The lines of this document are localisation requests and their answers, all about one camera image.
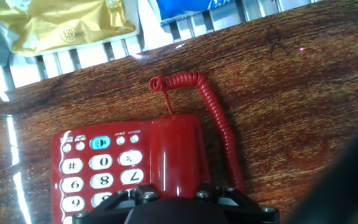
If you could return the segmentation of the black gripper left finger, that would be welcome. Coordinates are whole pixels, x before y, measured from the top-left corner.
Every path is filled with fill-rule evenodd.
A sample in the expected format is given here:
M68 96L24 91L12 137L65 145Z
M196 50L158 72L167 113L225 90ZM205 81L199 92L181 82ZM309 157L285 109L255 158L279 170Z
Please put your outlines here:
M120 190L103 200L92 211L82 210L72 216L73 224L121 224L125 223L130 211L159 199L157 190L151 184L138 185L130 191Z

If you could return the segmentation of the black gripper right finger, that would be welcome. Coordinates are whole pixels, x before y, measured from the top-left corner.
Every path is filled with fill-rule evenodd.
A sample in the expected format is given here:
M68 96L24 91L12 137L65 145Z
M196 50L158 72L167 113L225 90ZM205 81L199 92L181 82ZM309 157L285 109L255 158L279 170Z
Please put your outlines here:
M214 205L216 212L226 223L280 223L280 212L274 207L261 207L257 202L234 187L217 187L203 183L193 198Z

